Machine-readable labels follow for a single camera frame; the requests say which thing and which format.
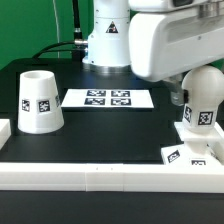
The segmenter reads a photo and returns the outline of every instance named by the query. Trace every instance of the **black cable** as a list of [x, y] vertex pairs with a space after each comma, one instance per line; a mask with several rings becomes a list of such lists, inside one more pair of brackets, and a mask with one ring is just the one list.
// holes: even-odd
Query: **black cable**
[[72, 6], [73, 6], [73, 18], [74, 18], [74, 39], [82, 39], [78, 0], [72, 0]]
[[84, 49], [83, 48], [76, 48], [76, 49], [58, 49], [58, 50], [40, 51], [38, 53], [38, 57], [33, 57], [33, 58], [39, 58], [42, 54], [46, 54], [46, 53], [54, 53], [54, 52], [75, 52], [75, 51], [84, 51]]
[[74, 45], [74, 41], [73, 41], [73, 40], [72, 40], [72, 41], [64, 41], [64, 42], [59, 42], [59, 43], [56, 43], [56, 44], [49, 45], [49, 46], [43, 48], [43, 49], [42, 49], [41, 51], [39, 51], [38, 53], [36, 53], [36, 54], [33, 56], [33, 58], [39, 58], [39, 56], [40, 56], [41, 54], [43, 54], [43, 52], [48, 51], [48, 50], [50, 50], [50, 49], [52, 49], [52, 48], [60, 47], [60, 46], [64, 46], [64, 45]]

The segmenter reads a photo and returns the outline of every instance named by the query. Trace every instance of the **white plastic housing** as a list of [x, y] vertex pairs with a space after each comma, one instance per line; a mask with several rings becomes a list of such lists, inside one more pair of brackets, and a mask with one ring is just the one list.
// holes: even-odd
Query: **white plastic housing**
[[0, 150], [11, 136], [10, 121], [8, 119], [0, 119]]
[[173, 0], [129, 0], [132, 10], [139, 12], [167, 12], [198, 5], [208, 0], [193, 0], [191, 4], [176, 7]]
[[132, 70], [145, 80], [160, 81], [223, 58], [223, 40], [224, 16], [199, 19], [196, 7], [139, 13], [129, 30]]
[[224, 193], [224, 168], [0, 163], [0, 190]]
[[83, 62], [99, 67], [129, 66], [129, 25], [128, 0], [95, 0], [94, 30], [88, 37], [88, 57]]
[[42, 134], [64, 125], [54, 73], [29, 71], [20, 75], [18, 128]]
[[184, 126], [192, 132], [208, 133], [215, 125], [219, 104], [224, 100], [224, 75], [212, 66], [202, 66], [190, 71], [182, 88], [188, 91], [185, 104]]

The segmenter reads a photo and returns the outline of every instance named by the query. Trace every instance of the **white paper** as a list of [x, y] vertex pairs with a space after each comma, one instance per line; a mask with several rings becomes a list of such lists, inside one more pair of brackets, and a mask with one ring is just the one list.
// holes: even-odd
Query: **white paper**
[[69, 89], [62, 107], [154, 108], [148, 90]]

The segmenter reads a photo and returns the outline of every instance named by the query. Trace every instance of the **white block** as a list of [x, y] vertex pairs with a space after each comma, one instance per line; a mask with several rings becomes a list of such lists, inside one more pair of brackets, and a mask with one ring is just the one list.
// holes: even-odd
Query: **white block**
[[0, 150], [11, 136], [9, 119], [0, 119]]
[[124, 191], [224, 192], [224, 168], [124, 165]]
[[86, 191], [123, 191], [123, 164], [88, 164]]
[[85, 164], [0, 163], [0, 190], [85, 191]]
[[182, 122], [174, 123], [177, 132], [180, 136], [181, 141], [191, 141], [191, 142], [199, 142], [199, 141], [210, 141], [216, 142], [222, 139], [221, 136], [221, 127], [218, 123], [215, 123], [214, 128], [208, 134], [198, 134], [187, 130]]

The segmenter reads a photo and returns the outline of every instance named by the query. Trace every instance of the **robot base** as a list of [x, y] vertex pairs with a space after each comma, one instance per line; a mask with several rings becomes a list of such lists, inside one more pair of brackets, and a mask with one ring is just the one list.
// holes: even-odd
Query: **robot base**
[[161, 154], [165, 165], [222, 165], [224, 132], [217, 123], [208, 134], [190, 132], [181, 122], [176, 122], [175, 127], [184, 144], [162, 148]]
[[88, 59], [83, 59], [83, 68], [85, 70], [93, 71], [99, 74], [120, 74], [127, 73], [131, 71], [131, 66], [117, 66], [117, 67], [109, 67], [109, 66], [99, 66], [88, 63]]

